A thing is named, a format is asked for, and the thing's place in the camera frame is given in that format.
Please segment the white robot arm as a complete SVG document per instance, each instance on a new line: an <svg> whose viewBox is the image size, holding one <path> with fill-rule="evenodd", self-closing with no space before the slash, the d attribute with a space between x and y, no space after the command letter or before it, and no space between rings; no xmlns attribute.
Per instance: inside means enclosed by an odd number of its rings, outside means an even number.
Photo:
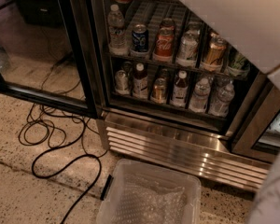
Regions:
<svg viewBox="0 0 280 224"><path fill-rule="evenodd" d="M179 0L220 33L280 91L280 0ZM246 224L280 224L280 153Z"/></svg>

